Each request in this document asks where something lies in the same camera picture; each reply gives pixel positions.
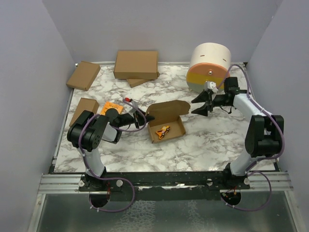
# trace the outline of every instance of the cable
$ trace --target cable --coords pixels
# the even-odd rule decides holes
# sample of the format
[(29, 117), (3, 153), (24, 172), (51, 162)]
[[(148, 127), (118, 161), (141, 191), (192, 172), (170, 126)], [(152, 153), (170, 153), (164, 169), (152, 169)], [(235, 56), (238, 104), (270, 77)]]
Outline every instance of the cable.
[(254, 212), (254, 211), (258, 211), (258, 210), (264, 209), (264, 208), (269, 204), (270, 199), (271, 199), (271, 194), (272, 194), (271, 183), (270, 183), (270, 180), (268, 179), (268, 177), (267, 177), (264, 173), (262, 173), (262, 172), (260, 172), (260, 171), (254, 171), (254, 172), (248, 174), (248, 176), (251, 176), (251, 175), (253, 175), (254, 173), (259, 173), (259, 174), (261, 174), (263, 177), (265, 177), (265, 179), (267, 180), (268, 185), (269, 185), (269, 197), (268, 197), (267, 201), (266, 201), (263, 205), (261, 205), (261, 206), (258, 207), (258, 208), (255, 208), (255, 209), (246, 209), (246, 208), (237, 207), (237, 206), (235, 206), (235, 205), (231, 205), (231, 204), (225, 202), (224, 199), (222, 198), (222, 196), (221, 196), (221, 200), (224, 201), (225, 204), (226, 204), (227, 206), (229, 206), (229, 207), (231, 207), (231, 208), (233, 208), (233, 209), (240, 210), (240, 211)]
[(224, 112), (227, 112), (229, 115), (232, 113), (232, 106), (230, 108), (230, 112), (228, 112), (227, 110), (223, 109), (221, 106), (220, 106), (220, 109), (222, 109)]
[(94, 206), (92, 205), (91, 200), (89, 200), (89, 201), (90, 201), (90, 204), (91, 204), (91, 208), (95, 208), (95, 209), (97, 209), (98, 211), (103, 211), (103, 212), (117, 213), (117, 212), (121, 212), (121, 211), (124, 211), (124, 210), (128, 209), (128, 208), (133, 204), (134, 199), (135, 199), (135, 190), (134, 190), (133, 184), (132, 184), (128, 179), (121, 178), (121, 177), (101, 178), (101, 177), (97, 176), (97, 175), (90, 169), (89, 164), (88, 164), (87, 159), (86, 159), (86, 154), (85, 154), (85, 152), (84, 152), (84, 149), (82, 148), (82, 137), (83, 137), (83, 135), (84, 135), (84, 133), (85, 133), (85, 130), (86, 130), (87, 127), (89, 126), (89, 124), (90, 124), (96, 117), (98, 117), (98, 116), (99, 116), (99, 114), (93, 115), (93, 116), (87, 121), (87, 123), (85, 124), (85, 126), (83, 127), (82, 132), (81, 132), (81, 134), (80, 134), (80, 136), (79, 136), (79, 138), (78, 138), (78, 147), (79, 147), (79, 149), (81, 150), (81, 152), (82, 152), (82, 154), (83, 154), (83, 161), (84, 161), (84, 163), (85, 163), (85, 167), (86, 167), (86, 169), (92, 174), (93, 177), (95, 177), (95, 178), (98, 179), (98, 180), (123, 180), (123, 181), (128, 182), (129, 185), (131, 186), (132, 191), (133, 191), (132, 200), (131, 200), (130, 203), (129, 203), (127, 206), (125, 206), (124, 208), (116, 209), (116, 210), (109, 210), (109, 209), (96, 208), (96, 207), (94, 207)]
[(234, 193), (235, 193), (235, 192), (236, 192), (236, 187), (237, 187), (237, 186), (235, 186), (234, 188), (231, 188), (230, 190), (226, 191), (225, 193), (228, 193), (228, 192), (231, 191), (231, 190), (234, 190)]
[(118, 131), (123, 131), (123, 132), (138, 132), (138, 131), (141, 131), (142, 129), (144, 129), (145, 126), (146, 126), (146, 124), (147, 124), (147, 119), (146, 119), (145, 115), (139, 110), (138, 107), (135, 107), (134, 105), (128, 103), (125, 99), (123, 99), (122, 102), (123, 102), (124, 104), (127, 104), (127, 105), (131, 106), (133, 109), (135, 109), (135, 110), (143, 117), (143, 119), (144, 119), (144, 124), (143, 124), (143, 126), (142, 126), (141, 128), (136, 129), (136, 130), (127, 130), (127, 129), (124, 130), (124, 129), (120, 129), (120, 128), (118, 128), (118, 127), (113, 127), (113, 126), (112, 126), (112, 127), (113, 127), (114, 129), (118, 130)]
[(257, 164), (257, 162), (259, 162), (259, 161), (261, 161), (261, 160), (266, 160), (266, 159), (267, 159), (267, 160), (271, 160), (271, 159), (274, 160), (274, 159), (279, 158), (279, 157), (283, 154), (283, 152), (284, 152), (284, 148), (285, 148), (285, 139), (284, 139), (283, 133), (282, 133), (282, 131), (281, 131), (279, 125), (277, 124), (277, 122), (272, 118), (272, 116), (271, 116), (264, 108), (262, 108), (262, 107), (249, 95), (249, 91), (251, 90), (251, 86), (250, 86), (250, 83), (249, 83), (249, 78), (248, 78), (246, 72), (243, 70), (243, 68), (242, 68), (240, 65), (238, 65), (238, 64), (232, 64), (232, 65), (228, 68), (228, 70), (226, 71), (226, 74), (225, 74), (225, 76), (224, 76), (224, 78), (223, 78), (223, 81), (220, 83), (220, 85), (219, 85), (217, 88), (219, 89), (219, 88), (221, 87), (221, 85), (223, 85), (224, 81), (226, 80), (226, 78), (227, 78), (227, 76), (228, 76), (228, 74), (229, 74), (229, 72), (230, 72), (230, 70), (231, 70), (231, 68), (232, 68), (233, 66), (238, 67), (238, 68), (242, 71), (242, 73), (244, 74), (244, 76), (245, 76), (245, 78), (246, 78), (246, 82), (247, 82), (247, 97), (248, 97), (249, 101), (250, 101), (257, 109), (259, 109), (263, 114), (265, 114), (265, 115), (271, 120), (271, 122), (275, 125), (276, 129), (278, 130), (278, 132), (279, 132), (279, 134), (280, 134), (280, 137), (281, 137), (281, 142), (282, 142), (281, 150), (280, 150), (280, 152), (279, 152), (277, 155), (272, 156), (272, 157), (261, 158), (261, 159), (255, 161), (255, 162), (253, 162), (253, 163), (247, 168), (247, 170), (246, 170), (246, 171), (249, 171), (254, 165)]

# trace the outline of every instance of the screw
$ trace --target screw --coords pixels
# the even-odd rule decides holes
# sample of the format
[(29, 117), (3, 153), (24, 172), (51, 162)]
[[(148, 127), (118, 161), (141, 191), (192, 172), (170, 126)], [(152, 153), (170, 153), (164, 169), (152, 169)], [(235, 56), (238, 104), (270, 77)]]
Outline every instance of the screw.
[(212, 179), (207, 179), (207, 185), (212, 186)]
[(78, 186), (79, 187), (83, 187), (85, 185), (85, 183), (82, 181), (82, 180), (80, 180), (79, 182), (78, 182)]
[(116, 185), (117, 185), (118, 187), (121, 187), (121, 186), (123, 185), (122, 180), (117, 180)]
[(245, 185), (249, 185), (249, 184), (250, 184), (250, 180), (249, 180), (248, 178), (245, 178), (245, 179), (243, 180), (243, 183), (244, 183)]

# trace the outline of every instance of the white cylinder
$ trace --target white cylinder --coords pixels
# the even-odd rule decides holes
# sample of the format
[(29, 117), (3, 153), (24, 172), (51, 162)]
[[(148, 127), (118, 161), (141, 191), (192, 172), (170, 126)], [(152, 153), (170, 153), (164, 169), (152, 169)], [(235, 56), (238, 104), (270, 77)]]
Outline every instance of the white cylinder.
[(227, 47), (217, 43), (200, 44), (191, 56), (187, 74), (188, 86), (196, 92), (204, 89), (205, 81), (213, 81), (218, 86), (230, 64), (231, 52)]

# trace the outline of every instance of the white wall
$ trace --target white wall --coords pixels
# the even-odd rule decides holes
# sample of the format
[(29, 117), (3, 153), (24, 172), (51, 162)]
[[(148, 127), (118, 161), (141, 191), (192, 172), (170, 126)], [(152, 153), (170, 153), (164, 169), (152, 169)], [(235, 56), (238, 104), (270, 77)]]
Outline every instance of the white wall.
[(0, 227), (24, 232), (51, 165), (74, 62), (40, 0), (0, 6)]
[(292, 179), (309, 228), (309, 1), (284, 0), (248, 64), (254, 94), (284, 117), (286, 149), (280, 160)]
[(205, 42), (249, 61), (282, 0), (43, 0), (75, 62), (115, 61), (119, 49), (154, 49), (189, 62)]

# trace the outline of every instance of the marble surface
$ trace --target marble surface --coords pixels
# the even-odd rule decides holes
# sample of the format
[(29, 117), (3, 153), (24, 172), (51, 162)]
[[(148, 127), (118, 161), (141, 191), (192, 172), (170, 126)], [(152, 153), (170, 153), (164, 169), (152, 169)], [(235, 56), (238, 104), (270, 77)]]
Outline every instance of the marble surface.
[[(158, 80), (130, 88), (125, 80), (114, 78), (113, 65), (102, 65), (88, 91), (74, 90), (55, 173), (85, 171), (80, 153), (67, 141), (69, 122), (81, 97), (96, 99), (100, 104), (98, 112), (106, 101), (121, 104), (125, 97), (138, 101), (144, 111), (156, 102), (178, 99), (190, 103), (197, 94), (188, 88), (187, 70), (188, 66), (159, 66)], [(240, 87), (246, 88), (240, 70), (232, 69), (231, 76), (237, 76)], [(202, 103), (191, 104), (190, 111), (200, 106)], [(146, 128), (135, 133), (123, 133), (116, 145), (101, 141), (101, 160), (110, 172), (216, 171), (223, 170), (244, 149), (249, 122), (236, 109), (228, 115), (215, 108), (209, 117), (188, 114), (182, 116), (182, 120), (186, 135), (158, 144), (151, 143)], [(274, 165), (272, 161), (264, 160), (255, 169), (274, 170)]]

